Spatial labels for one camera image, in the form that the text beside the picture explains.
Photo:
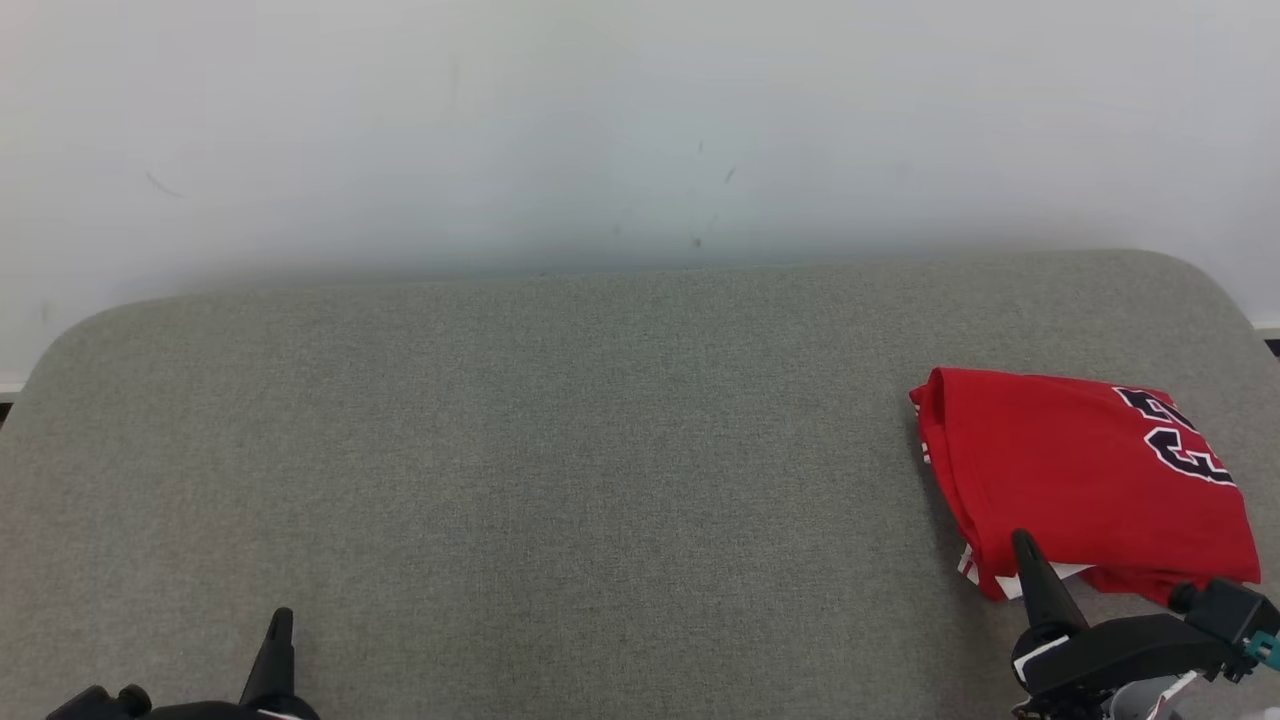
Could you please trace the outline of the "grey fabric sofa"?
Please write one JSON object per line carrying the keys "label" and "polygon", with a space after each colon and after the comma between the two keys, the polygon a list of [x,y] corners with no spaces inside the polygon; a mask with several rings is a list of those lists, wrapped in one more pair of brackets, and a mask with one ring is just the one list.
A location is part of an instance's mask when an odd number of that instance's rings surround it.
{"label": "grey fabric sofa", "polygon": [[1166,389],[1280,600],[1280,363],[1156,252],[212,293],[67,331],[0,429],[0,720],[236,700],[280,606],[325,720],[1009,720],[942,365]]}

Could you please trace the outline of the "red shorts with white trim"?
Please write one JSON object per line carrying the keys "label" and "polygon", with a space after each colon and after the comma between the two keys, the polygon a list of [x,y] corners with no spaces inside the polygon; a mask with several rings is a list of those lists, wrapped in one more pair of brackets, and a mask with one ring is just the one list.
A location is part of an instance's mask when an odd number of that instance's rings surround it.
{"label": "red shorts with white trim", "polygon": [[[945,478],[943,470],[947,469],[943,455],[934,454],[924,439],[920,439],[920,452],[923,462],[933,471],[934,479],[938,482],[940,487],[942,487]],[[977,587],[988,600],[1005,602],[1021,598],[1023,588],[1020,577],[1016,573],[1011,577],[991,575],[989,573],[984,573],[974,546],[964,534],[961,534],[961,537],[964,538],[965,544],[957,561],[957,573]],[[1092,568],[1092,565],[1080,564],[1050,564],[1050,569],[1059,579],[1080,575]]]}

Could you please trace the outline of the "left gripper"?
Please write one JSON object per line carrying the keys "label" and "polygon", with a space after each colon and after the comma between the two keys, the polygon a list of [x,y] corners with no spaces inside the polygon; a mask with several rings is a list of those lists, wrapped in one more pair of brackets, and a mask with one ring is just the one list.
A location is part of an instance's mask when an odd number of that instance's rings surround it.
{"label": "left gripper", "polygon": [[320,720],[317,712],[294,694],[294,614],[274,611],[255,656],[239,705],[200,701],[168,705],[150,711],[150,720]]}

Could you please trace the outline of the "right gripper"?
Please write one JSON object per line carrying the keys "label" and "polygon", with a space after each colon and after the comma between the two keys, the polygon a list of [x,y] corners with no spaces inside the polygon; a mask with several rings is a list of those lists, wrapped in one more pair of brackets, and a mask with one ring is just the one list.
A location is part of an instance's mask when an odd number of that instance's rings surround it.
{"label": "right gripper", "polygon": [[1233,661],[1233,646],[1170,614],[1120,618],[1089,626],[1062,578],[1027,529],[1012,533],[1027,637],[1015,676],[1034,700],[1088,700],[1120,687]]}

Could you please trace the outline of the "red jersey with white sleeves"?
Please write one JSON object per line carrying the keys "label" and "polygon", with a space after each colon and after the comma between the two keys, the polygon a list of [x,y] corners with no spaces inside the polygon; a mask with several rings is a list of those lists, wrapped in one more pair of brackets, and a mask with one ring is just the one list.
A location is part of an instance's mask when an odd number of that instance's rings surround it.
{"label": "red jersey with white sleeves", "polygon": [[1012,533],[1050,562],[1092,565],[1102,593],[1166,603],[1181,583],[1257,584],[1244,497],[1160,389],[937,366],[909,395],[940,491],[984,573],[1018,573]]}

